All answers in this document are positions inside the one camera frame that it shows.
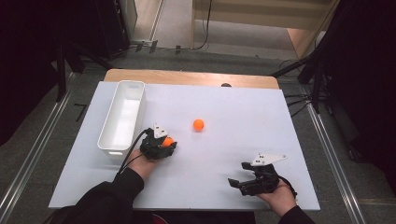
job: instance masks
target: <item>ball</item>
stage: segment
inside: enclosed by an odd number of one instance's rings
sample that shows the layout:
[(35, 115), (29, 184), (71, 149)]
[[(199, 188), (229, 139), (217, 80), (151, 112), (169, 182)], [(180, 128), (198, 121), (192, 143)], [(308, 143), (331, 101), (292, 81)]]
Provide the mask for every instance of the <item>ball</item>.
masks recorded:
[(163, 147), (170, 147), (172, 143), (174, 143), (175, 141), (171, 138), (171, 137), (166, 137), (165, 140), (163, 140), (163, 143), (161, 144), (161, 146)]
[(201, 119), (196, 119), (192, 124), (192, 127), (197, 132), (200, 132), (204, 128), (204, 126), (205, 126), (204, 121)]

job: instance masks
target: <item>gray floor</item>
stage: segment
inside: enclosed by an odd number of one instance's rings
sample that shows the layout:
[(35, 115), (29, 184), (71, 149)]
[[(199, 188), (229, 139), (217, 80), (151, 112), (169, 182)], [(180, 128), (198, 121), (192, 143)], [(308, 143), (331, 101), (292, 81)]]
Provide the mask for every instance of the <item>gray floor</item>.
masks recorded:
[[(165, 3), (181, 4), (181, 1), (165, 1)], [(163, 10), (163, 17), (171, 17), (166, 15), (165, 12)], [(170, 41), (172, 36), (162, 33), (162, 31), (166, 30), (165, 24), (169, 23), (165, 22), (165, 20), (160, 21), (155, 35), (159, 40), (159, 47), (165, 49), (156, 49), (154, 53), (149, 53), (149, 49), (142, 49), (138, 52), (133, 49), (122, 53), (111, 63), (121, 68), (265, 76), (295, 60), (290, 40), (284, 30), (270, 28), (265, 33), (268, 37), (264, 38), (266, 42), (261, 44), (264, 49), (261, 49), (260, 52), (257, 52), (257, 49), (253, 47), (240, 47), (236, 44), (238, 41), (234, 42), (233, 40), (229, 41), (229, 45), (237, 47), (228, 48), (226, 46), (224, 48), (222, 45), (215, 47), (217, 45), (216, 42), (224, 42), (224, 40), (222, 40), (221, 34), (213, 34), (210, 36), (207, 50), (182, 51), (180, 54), (175, 54), (171, 50), (173, 47), (169, 46), (182, 45), (183, 47), (183, 44), (180, 44), (181, 40), (177, 42)], [(225, 24), (221, 29), (227, 29), (226, 27), (229, 25)], [(241, 34), (245, 31), (239, 30), (238, 32), (238, 35), (233, 36), (235, 40), (238, 36), (244, 37)], [(178, 38), (187, 39), (187, 37), (181, 37), (181, 35), (177, 36), (179, 36)], [(78, 79), (74, 84), (69, 86), (69, 90), (72, 90), (70, 99), (21, 197), (15, 204), (8, 223), (42, 223), (52, 212), (48, 209), (51, 194), (83, 120), (83, 118), (77, 120), (81, 113), (81, 106), (75, 104), (88, 105), (97, 83), (103, 80), (106, 74), (106, 70), (96, 63), (85, 61), (85, 64), (87, 68), (84, 74), (78, 75)], [(301, 85), (296, 81), (298, 74), (298, 70), (295, 70), (278, 79), (279, 86), (283, 92), (286, 94), (302, 92)], [(56, 88), (49, 92), (14, 136), (0, 147), (0, 190), (2, 193), (6, 192), (7, 187), (17, 175), (41, 128), (45, 124), (54, 107), (56, 93)], [(297, 111), (302, 106), (303, 104), (291, 106), (290, 113)], [(326, 112), (323, 105), (320, 106), (321, 116), (332, 140), (333, 147), (360, 202), (361, 210), (367, 223), (394, 223), (394, 220), (396, 220), (396, 203), (383, 173), (370, 163), (356, 163), (349, 159), (347, 143), (340, 134), (335, 120)], [(321, 206), (321, 211), (308, 212), (309, 216), (317, 223), (352, 223), (307, 108), (293, 117), (293, 124)], [(278, 217), (271, 211), (258, 211), (255, 214), (257, 223), (277, 223), (278, 221)]]

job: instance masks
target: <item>white board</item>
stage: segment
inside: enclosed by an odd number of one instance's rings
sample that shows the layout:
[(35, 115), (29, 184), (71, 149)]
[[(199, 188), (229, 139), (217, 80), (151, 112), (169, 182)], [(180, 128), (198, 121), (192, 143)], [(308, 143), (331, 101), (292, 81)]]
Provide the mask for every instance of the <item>white board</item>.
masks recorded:
[[(119, 170), (96, 145), (116, 86), (99, 83), (49, 207), (75, 204), (95, 185), (112, 181)], [(298, 192), (297, 204), (319, 210), (282, 91), (148, 84), (146, 97), (142, 130), (157, 122), (178, 144), (174, 155), (157, 166), (134, 208), (268, 209), (259, 198), (242, 196), (228, 183), (228, 178), (254, 179), (241, 162), (265, 153), (287, 155), (274, 164), (276, 171)], [(200, 133), (192, 128), (195, 119), (205, 122)]]

